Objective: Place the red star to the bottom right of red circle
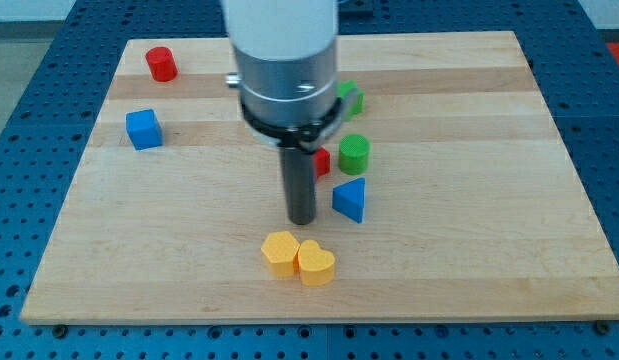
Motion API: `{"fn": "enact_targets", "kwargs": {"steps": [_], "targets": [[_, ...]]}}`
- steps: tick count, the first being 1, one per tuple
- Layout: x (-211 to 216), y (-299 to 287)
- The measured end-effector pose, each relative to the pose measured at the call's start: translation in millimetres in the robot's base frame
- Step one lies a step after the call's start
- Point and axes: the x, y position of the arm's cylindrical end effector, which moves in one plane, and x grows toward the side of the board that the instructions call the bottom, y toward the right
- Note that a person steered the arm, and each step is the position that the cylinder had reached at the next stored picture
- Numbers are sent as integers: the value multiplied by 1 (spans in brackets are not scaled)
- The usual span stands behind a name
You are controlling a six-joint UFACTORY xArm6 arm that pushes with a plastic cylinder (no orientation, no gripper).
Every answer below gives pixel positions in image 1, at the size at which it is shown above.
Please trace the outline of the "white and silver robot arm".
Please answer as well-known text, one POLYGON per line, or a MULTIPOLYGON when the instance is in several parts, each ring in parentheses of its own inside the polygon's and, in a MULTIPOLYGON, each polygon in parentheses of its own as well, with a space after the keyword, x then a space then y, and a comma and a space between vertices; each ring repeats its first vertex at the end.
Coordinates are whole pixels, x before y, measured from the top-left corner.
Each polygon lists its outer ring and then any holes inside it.
POLYGON ((222 0, 243 117, 279 150, 287 216, 316 217, 314 153, 340 127, 336 0, 222 0))

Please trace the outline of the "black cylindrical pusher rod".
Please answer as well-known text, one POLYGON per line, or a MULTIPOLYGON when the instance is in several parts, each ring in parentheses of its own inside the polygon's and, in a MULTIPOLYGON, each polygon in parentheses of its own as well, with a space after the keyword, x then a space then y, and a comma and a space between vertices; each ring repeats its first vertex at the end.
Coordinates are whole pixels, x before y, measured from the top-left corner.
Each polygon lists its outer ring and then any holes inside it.
POLYGON ((296 225, 310 224, 316 217, 313 156, 298 148, 281 148, 280 166, 289 220, 296 225))

